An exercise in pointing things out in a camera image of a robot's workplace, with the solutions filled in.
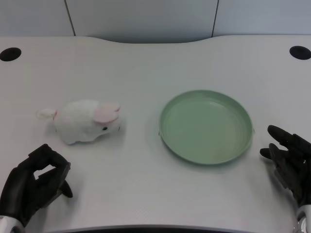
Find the table surface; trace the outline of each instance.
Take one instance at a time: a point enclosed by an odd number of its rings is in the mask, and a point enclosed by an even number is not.
[[[311,36],[222,36],[185,44],[121,44],[90,37],[2,37],[0,51],[0,188],[12,168],[44,143],[71,162],[74,197],[39,210],[27,230],[70,232],[116,225],[178,225],[231,232],[289,233],[296,206],[262,159],[274,142],[270,124],[311,140]],[[198,166],[170,153],[159,115],[189,90],[225,93],[249,112],[250,149],[221,166]],[[120,133],[92,143],[63,144],[38,109],[94,99],[121,104]]]

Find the bunny tail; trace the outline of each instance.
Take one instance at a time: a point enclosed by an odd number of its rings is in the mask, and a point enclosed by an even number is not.
[[[45,108],[36,112],[36,117],[38,119],[48,119],[56,116],[56,110]]]

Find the green plate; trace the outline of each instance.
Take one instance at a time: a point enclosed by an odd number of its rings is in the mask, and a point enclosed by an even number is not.
[[[160,134],[180,157],[198,164],[220,164],[241,155],[250,145],[252,121],[234,99],[197,90],[172,99],[160,117]]]

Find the plate rim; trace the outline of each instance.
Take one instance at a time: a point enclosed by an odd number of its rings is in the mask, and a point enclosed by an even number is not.
[[[163,114],[164,114],[164,110],[167,108],[167,106],[168,106],[174,99],[176,99],[176,98],[179,97],[179,96],[182,96],[182,95],[187,94],[187,93],[190,93],[190,92],[199,92],[199,91],[213,92],[213,93],[217,93],[217,94],[224,95],[224,96],[226,96],[226,97],[228,97],[228,98],[234,100],[234,101],[235,101],[239,106],[241,106],[241,108],[246,112],[246,114],[247,114],[247,116],[248,116],[248,118],[249,118],[249,120],[250,120],[250,123],[251,123],[251,129],[252,129],[252,131],[251,131],[251,135],[250,135],[250,137],[249,137],[249,139],[248,139],[247,145],[241,150],[240,154],[237,155],[236,157],[233,157],[233,158],[230,158],[230,159],[227,159],[227,160],[223,160],[223,161],[220,161],[220,162],[216,162],[216,163],[199,163],[199,162],[197,162],[197,161],[192,161],[192,160],[190,160],[190,159],[188,159],[188,158],[185,158],[184,156],[181,156],[180,154],[178,154],[176,151],[174,151],[174,150],[170,147],[170,145],[165,141],[164,137],[162,136],[163,133],[162,133],[162,130],[161,130],[161,119],[162,119],[162,116],[163,116]],[[221,93],[221,92],[219,92],[219,91],[206,90],[206,89],[197,89],[197,90],[186,91],[186,92],[183,92],[183,93],[181,93],[181,94],[179,94],[179,95],[176,95],[176,96],[174,96],[172,99],[170,99],[170,100],[164,105],[164,107],[163,107],[163,109],[162,109],[162,111],[161,111],[161,114],[160,114],[160,119],[159,119],[159,133],[160,133],[160,137],[161,137],[161,139],[163,140],[163,142],[165,143],[165,145],[166,145],[174,154],[176,154],[176,155],[179,156],[180,158],[182,158],[182,159],[184,159],[184,160],[187,160],[187,161],[189,161],[189,162],[192,162],[192,163],[194,163],[194,164],[198,164],[198,165],[218,165],[218,164],[224,164],[224,163],[227,163],[227,162],[230,162],[230,161],[232,161],[232,160],[234,160],[234,159],[239,158],[239,157],[250,147],[250,145],[251,145],[251,143],[252,143],[252,141],[253,141],[254,126],[253,126],[252,118],[250,117],[248,111],[243,107],[243,105],[241,105],[241,104],[240,104],[238,101],[236,101],[234,98],[232,98],[232,97],[230,97],[230,96],[228,96],[228,95],[226,95],[226,94],[224,94],[224,93]]]

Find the stuffed bunny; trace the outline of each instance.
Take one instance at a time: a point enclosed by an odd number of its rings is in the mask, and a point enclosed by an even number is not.
[[[67,144],[93,141],[100,135],[120,128],[119,104],[80,100],[59,110],[42,109],[39,119],[53,118],[56,131]]]

